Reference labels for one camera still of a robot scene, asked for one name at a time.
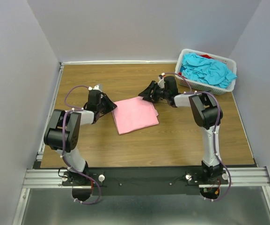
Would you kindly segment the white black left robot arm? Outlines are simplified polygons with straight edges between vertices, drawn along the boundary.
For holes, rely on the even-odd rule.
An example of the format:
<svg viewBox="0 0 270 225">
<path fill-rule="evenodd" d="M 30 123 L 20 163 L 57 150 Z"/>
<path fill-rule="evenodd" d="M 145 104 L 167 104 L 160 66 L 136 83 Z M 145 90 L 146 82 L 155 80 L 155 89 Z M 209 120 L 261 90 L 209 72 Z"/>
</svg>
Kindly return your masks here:
<svg viewBox="0 0 270 225">
<path fill-rule="evenodd" d="M 95 124 L 102 116 L 117 108 L 99 85 L 88 87 L 88 101 L 83 107 L 71 107 L 52 112 L 44 134 L 44 144 L 60 154 L 67 166 L 63 181 L 84 185 L 93 183 L 89 178 L 88 163 L 77 148 L 80 127 Z"/>
</svg>

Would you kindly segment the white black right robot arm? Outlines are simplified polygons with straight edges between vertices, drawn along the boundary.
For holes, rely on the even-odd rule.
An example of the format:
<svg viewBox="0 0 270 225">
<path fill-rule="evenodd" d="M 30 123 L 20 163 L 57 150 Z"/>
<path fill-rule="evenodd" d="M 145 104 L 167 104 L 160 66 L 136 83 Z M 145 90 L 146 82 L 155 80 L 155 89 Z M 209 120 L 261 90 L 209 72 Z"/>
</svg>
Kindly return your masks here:
<svg viewBox="0 0 270 225">
<path fill-rule="evenodd" d="M 180 93 L 173 76 L 159 76 L 159 81 L 151 81 L 146 89 L 138 94 L 144 101 L 157 103 L 166 100 L 171 107 L 191 108 L 195 123 L 202 130 L 204 154 L 200 178 L 210 184 L 223 173 L 219 153 L 219 126 L 223 112 L 214 95 L 206 91 Z"/>
</svg>

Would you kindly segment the pink t shirt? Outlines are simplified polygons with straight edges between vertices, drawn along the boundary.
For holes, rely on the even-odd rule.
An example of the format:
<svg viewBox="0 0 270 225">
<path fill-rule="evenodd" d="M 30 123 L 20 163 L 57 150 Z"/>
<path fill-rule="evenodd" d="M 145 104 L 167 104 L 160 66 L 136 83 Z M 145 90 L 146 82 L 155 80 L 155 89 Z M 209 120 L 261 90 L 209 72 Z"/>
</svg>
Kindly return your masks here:
<svg viewBox="0 0 270 225">
<path fill-rule="evenodd" d="M 116 101 L 112 111 L 119 135 L 159 125 L 158 112 L 151 102 L 142 97 Z"/>
</svg>

